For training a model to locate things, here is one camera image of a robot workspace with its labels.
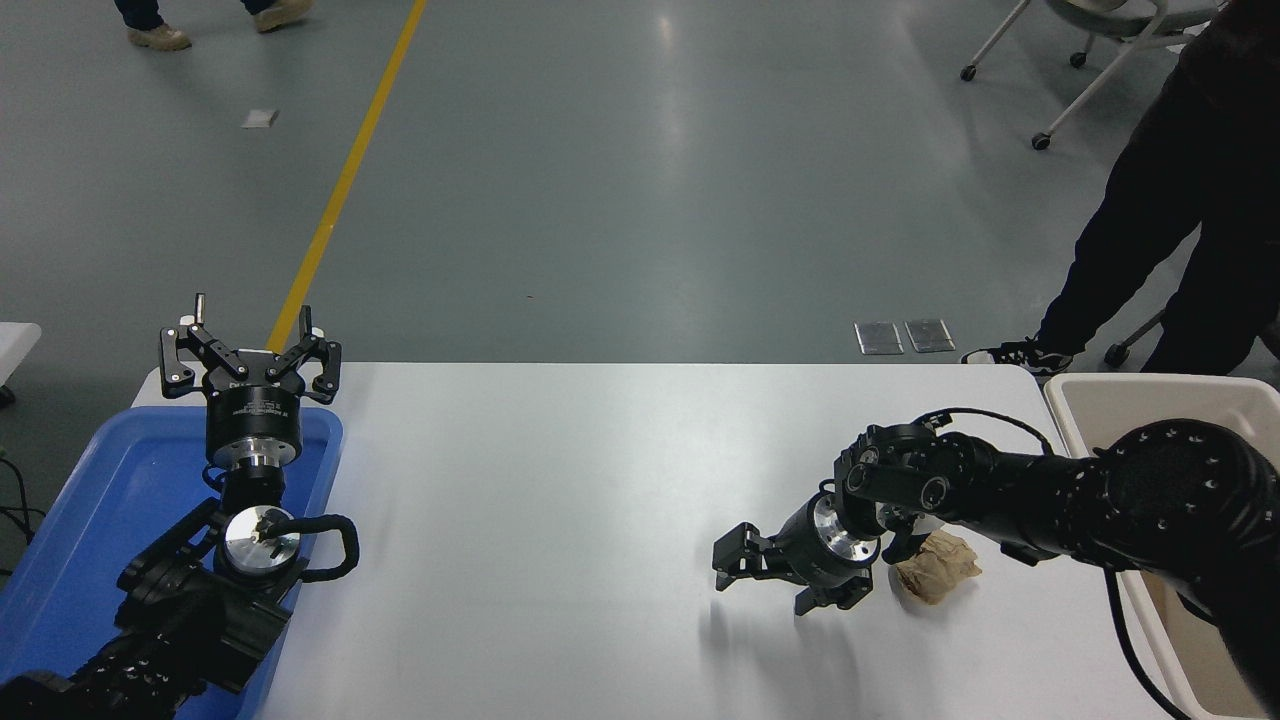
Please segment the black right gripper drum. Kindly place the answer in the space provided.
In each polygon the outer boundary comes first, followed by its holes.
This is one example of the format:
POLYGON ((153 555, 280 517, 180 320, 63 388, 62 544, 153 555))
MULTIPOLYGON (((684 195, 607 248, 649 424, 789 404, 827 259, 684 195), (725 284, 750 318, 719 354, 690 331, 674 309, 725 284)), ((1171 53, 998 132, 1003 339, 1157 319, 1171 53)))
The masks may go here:
POLYGON ((870 541, 841 523, 832 502, 808 502, 773 537, 791 573, 814 591, 870 591, 870 541))

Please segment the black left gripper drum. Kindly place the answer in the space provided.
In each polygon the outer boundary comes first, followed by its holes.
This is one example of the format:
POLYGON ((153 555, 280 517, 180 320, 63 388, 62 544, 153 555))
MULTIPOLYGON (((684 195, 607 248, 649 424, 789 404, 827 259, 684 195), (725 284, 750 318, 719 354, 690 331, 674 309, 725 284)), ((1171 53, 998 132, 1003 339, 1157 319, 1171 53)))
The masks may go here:
POLYGON ((305 380, 296 369, 269 375, 275 363, 269 351, 241 350, 238 355, 248 373, 244 379, 223 366, 205 377, 205 457, 211 464, 234 464, 255 450, 278 464, 291 464, 303 447, 300 407, 305 380))

